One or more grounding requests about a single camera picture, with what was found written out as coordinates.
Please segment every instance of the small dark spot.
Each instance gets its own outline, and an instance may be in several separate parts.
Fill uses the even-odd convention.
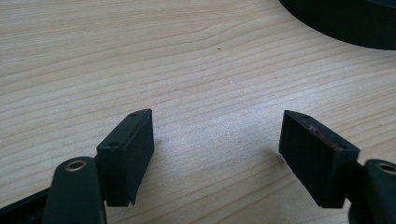
[[[110,144],[108,144],[110,147],[117,147],[119,144],[116,142],[112,142]]]

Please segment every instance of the wooden table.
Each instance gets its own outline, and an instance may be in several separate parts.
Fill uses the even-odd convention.
[[[155,153],[108,223],[347,223],[278,157],[283,111],[396,162],[396,52],[296,20],[276,0],[2,1],[0,206],[151,108]]]

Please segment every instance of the screw hole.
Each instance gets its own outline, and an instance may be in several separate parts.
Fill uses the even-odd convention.
[[[85,162],[85,161],[72,161],[69,164],[67,164],[64,167],[64,169],[68,172],[74,172],[74,171],[82,169],[86,164],[87,164],[87,162]]]
[[[112,142],[110,144],[108,144],[110,147],[117,147],[119,144],[116,142]]]
[[[380,163],[377,165],[379,169],[381,169],[383,172],[386,172],[391,175],[396,175],[396,168],[394,166],[390,166],[385,163]]]

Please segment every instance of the black plastic part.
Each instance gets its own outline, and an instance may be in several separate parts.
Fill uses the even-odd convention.
[[[346,197],[351,201],[348,212],[350,224],[375,224],[373,213],[365,197],[364,184],[367,172],[364,166],[355,163],[347,168]]]
[[[372,49],[396,49],[394,0],[280,0],[297,19],[333,38]]]
[[[34,195],[0,209],[0,222],[15,224],[41,223],[48,192],[49,189],[43,189]]]
[[[317,120],[285,111],[279,152],[319,206],[343,206],[347,167],[356,163],[358,148]]]
[[[106,211],[93,158],[77,157],[56,168],[42,223],[106,223]]]
[[[108,206],[134,204],[154,152],[151,110],[128,115],[97,147],[103,195]]]
[[[396,223],[396,165],[381,160],[365,163],[367,178],[363,186],[375,223]]]

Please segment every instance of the black clamp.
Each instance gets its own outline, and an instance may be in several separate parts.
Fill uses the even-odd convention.
[[[396,223],[396,165],[357,162],[360,150],[317,120],[285,111],[279,152],[323,208],[351,202],[349,222]]]
[[[128,115],[97,147],[95,158],[61,163],[52,184],[0,210],[2,223],[106,223],[107,206],[134,204],[154,152],[150,109]]]

